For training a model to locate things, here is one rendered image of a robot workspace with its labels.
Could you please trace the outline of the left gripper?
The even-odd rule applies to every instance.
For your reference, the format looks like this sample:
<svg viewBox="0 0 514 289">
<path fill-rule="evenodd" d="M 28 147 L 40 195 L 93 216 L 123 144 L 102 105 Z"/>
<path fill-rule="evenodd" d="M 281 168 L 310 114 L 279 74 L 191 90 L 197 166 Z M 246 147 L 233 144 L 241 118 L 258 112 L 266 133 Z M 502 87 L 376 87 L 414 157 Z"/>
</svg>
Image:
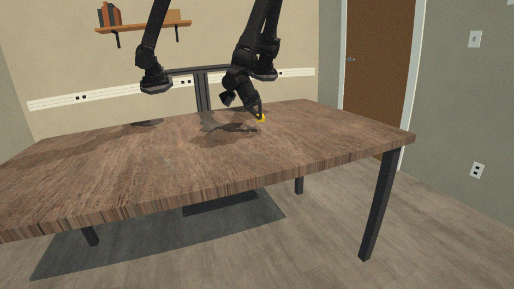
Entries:
<svg viewBox="0 0 514 289">
<path fill-rule="evenodd" d="M 254 88 L 251 80 L 249 79 L 246 81 L 247 84 L 244 82 L 244 84 L 249 96 L 242 99 L 244 108 L 249 111 L 254 117 L 256 117 L 258 120 L 262 119 L 262 107 L 261 107 L 261 99 L 258 95 L 257 90 Z M 258 105 L 258 112 L 253 108 L 253 106 Z M 257 115 L 259 114 L 259 116 Z"/>
</svg>

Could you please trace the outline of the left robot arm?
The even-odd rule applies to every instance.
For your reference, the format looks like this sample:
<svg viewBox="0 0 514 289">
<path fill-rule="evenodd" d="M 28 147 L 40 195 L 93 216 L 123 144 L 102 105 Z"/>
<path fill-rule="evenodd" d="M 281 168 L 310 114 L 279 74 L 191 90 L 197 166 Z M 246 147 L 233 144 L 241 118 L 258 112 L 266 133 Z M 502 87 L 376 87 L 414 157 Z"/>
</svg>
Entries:
<svg viewBox="0 0 514 289">
<path fill-rule="evenodd" d="M 277 74 L 272 62 L 280 47 L 277 24 L 282 1 L 255 0 L 246 28 L 233 51 L 231 68 L 222 78 L 222 85 L 227 91 L 220 93 L 219 97 L 225 106 L 229 107 L 235 99 L 234 90 L 241 100 L 249 96 L 242 84 L 247 84 L 246 81 L 250 79 L 247 70 L 252 70 L 255 75 Z M 261 33 L 264 22 L 264 30 Z M 259 59 L 257 54 L 260 55 Z"/>
</svg>

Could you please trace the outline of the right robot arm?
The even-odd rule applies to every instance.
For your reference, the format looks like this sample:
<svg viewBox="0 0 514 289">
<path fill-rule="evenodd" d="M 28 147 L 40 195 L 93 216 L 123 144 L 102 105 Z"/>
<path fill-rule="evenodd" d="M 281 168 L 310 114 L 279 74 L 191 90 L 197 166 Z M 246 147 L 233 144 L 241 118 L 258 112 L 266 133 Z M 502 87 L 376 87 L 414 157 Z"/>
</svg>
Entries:
<svg viewBox="0 0 514 289">
<path fill-rule="evenodd" d="M 141 44 L 136 48 L 135 66 L 145 69 L 143 88 L 169 84 L 168 73 L 164 73 L 154 56 L 157 39 L 171 0 L 154 0 Z M 164 73 L 164 76 L 163 76 Z M 145 78 L 146 77 L 146 78 Z"/>
</svg>

